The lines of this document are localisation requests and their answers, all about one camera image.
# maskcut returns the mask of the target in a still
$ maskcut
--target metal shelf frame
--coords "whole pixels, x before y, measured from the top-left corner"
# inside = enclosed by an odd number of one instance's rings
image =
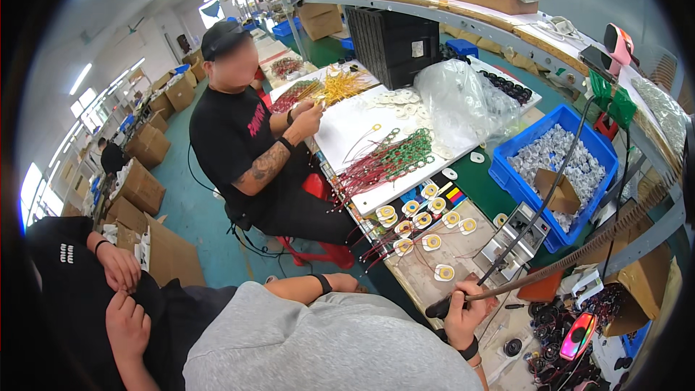
[[[424,7],[417,4],[396,3],[389,0],[304,0],[306,3],[329,3],[340,5],[354,5],[358,7],[371,7],[377,9],[386,9],[388,11],[406,13],[413,16],[426,18],[432,21],[446,23],[455,28],[476,33],[481,37],[491,39],[502,46],[510,46],[519,55],[538,62],[549,69],[565,68],[567,73],[572,73],[575,76],[582,74],[562,62],[556,56],[527,43],[517,35],[514,35],[506,30],[489,25],[485,22],[475,20],[470,17],[460,16],[455,13],[442,11],[439,9]],[[584,79],[577,78],[573,87],[581,93],[586,93]],[[661,175],[671,172],[671,167],[665,161],[661,152],[659,152],[656,144],[647,137],[645,132],[634,122],[630,125],[630,139],[646,156],[655,170]],[[693,232],[690,225],[685,224],[685,206],[681,188],[677,185],[670,191],[673,206],[665,215],[657,220],[654,225],[649,228],[642,236],[635,239],[627,247],[619,253],[615,253],[610,260],[607,269],[607,275],[613,274],[623,267],[630,265],[641,257],[650,253],[654,248],[666,241],[674,232],[680,230],[681,227],[685,230],[685,234],[690,241],[693,239]]]

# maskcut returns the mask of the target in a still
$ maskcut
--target tattooed arm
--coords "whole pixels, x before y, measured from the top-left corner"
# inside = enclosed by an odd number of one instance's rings
[[[319,122],[323,116],[320,105],[310,108],[297,116],[290,128],[285,130],[282,136],[291,146],[296,146],[305,137],[318,131]],[[285,162],[290,158],[290,150],[281,142],[275,142],[266,152],[254,160],[251,168],[241,174],[241,177],[231,184],[243,194],[253,196],[263,188],[280,172]]]

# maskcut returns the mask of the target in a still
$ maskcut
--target hand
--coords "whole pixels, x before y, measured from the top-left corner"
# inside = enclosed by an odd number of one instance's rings
[[[324,274],[328,283],[333,287],[333,291],[341,293],[354,293],[359,282],[352,275],[348,274]]]
[[[106,334],[117,365],[142,362],[150,326],[152,321],[142,305],[137,305],[123,290],[113,295],[106,307]]]
[[[321,105],[314,106],[299,114],[297,119],[292,123],[291,128],[304,139],[318,131],[321,117],[323,117],[323,107]]]
[[[456,350],[466,350],[473,343],[473,331],[485,318],[485,300],[470,300],[464,307],[464,293],[480,294],[482,288],[473,281],[459,281],[451,295],[449,313],[444,319],[444,330],[449,345]]]
[[[131,251],[102,243],[97,249],[97,259],[104,266],[106,283],[113,291],[135,293],[142,270]]]
[[[300,102],[296,108],[292,109],[292,113],[290,115],[292,115],[292,119],[297,119],[302,112],[306,112],[311,108],[313,108],[313,100],[304,100]]]

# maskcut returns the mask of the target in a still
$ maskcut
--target grey t-shirt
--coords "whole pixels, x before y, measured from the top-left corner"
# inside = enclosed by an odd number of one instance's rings
[[[188,353],[187,390],[481,390],[452,347],[374,294],[329,293],[310,306],[257,282]]]

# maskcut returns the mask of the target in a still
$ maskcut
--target ceiling fan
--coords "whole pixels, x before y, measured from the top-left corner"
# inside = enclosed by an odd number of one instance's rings
[[[137,23],[135,23],[135,26],[134,26],[133,28],[131,28],[130,25],[128,25],[128,34],[127,34],[125,37],[123,37],[123,39],[121,39],[120,41],[118,41],[118,42],[116,43],[116,45],[118,46],[118,45],[119,45],[120,43],[122,43],[126,38],[130,37],[132,34],[134,34],[135,32],[137,32],[137,31],[138,31],[138,26],[140,25],[140,23],[143,22],[143,20],[144,20],[144,17],[142,17]]]

